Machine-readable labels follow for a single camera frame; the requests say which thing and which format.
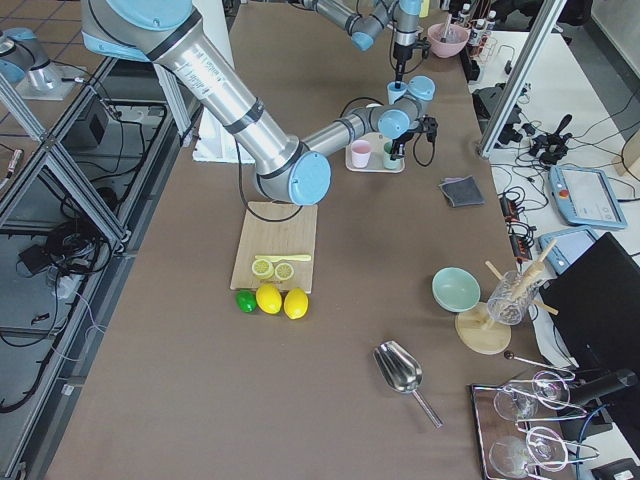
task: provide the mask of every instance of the computer monitor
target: computer monitor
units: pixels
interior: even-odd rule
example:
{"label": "computer monitor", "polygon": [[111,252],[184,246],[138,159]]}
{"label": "computer monitor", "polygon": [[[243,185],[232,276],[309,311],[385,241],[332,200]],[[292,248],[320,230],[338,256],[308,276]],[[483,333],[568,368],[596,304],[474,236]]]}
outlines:
{"label": "computer monitor", "polygon": [[[553,322],[580,370],[627,368],[640,376],[640,267],[611,233],[540,294],[559,310]],[[640,455],[640,386],[601,400],[612,403],[607,410]]]}

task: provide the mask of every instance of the folded cloth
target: folded cloth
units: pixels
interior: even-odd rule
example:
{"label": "folded cloth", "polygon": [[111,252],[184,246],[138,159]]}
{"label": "folded cloth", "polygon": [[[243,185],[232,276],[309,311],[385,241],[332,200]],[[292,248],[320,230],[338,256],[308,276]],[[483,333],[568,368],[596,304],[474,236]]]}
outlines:
{"label": "folded cloth", "polygon": [[471,175],[464,178],[445,178],[438,187],[452,207],[484,205],[484,197]]}

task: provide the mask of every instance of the cutting board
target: cutting board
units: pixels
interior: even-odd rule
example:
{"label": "cutting board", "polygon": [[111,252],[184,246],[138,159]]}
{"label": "cutting board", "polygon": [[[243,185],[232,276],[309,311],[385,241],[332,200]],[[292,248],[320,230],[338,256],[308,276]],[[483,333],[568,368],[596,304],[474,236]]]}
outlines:
{"label": "cutting board", "polygon": [[[268,202],[249,202],[249,207],[258,215],[273,219],[286,218],[298,209],[297,205]],[[255,290],[262,283],[273,283],[283,292],[298,287],[306,293],[311,293],[317,217],[317,205],[303,207],[300,213],[286,222],[265,222],[247,211],[240,234],[236,263],[231,276],[231,289]],[[251,264],[256,255],[292,255],[297,253],[310,254],[311,261],[287,261],[294,269],[294,275],[289,280],[280,281],[275,277],[259,280],[251,273]]]}

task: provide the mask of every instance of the gray floor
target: gray floor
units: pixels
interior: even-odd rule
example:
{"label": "gray floor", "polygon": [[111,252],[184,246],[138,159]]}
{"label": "gray floor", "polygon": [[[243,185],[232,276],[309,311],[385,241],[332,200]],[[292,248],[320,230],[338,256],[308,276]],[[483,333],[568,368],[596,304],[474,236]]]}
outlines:
{"label": "gray floor", "polygon": [[[520,30],[528,22],[528,18],[516,12],[498,28]],[[629,128],[640,121],[640,79],[593,20],[581,27],[564,24],[561,27],[562,34],[571,38],[569,48],[609,114],[620,112],[629,103],[613,117],[622,136],[629,139],[640,128],[640,125]]]}

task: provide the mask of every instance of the mint green bowl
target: mint green bowl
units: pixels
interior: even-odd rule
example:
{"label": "mint green bowl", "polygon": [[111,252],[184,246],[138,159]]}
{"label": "mint green bowl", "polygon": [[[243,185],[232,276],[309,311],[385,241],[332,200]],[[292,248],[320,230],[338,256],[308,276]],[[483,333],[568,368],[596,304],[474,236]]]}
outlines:
{"label": "mint green bowl", "polygon": [[433,277],[431,283],[433,297],[445,310],[466,312],[480,301],[480,285],[466,270],[447,267]]}

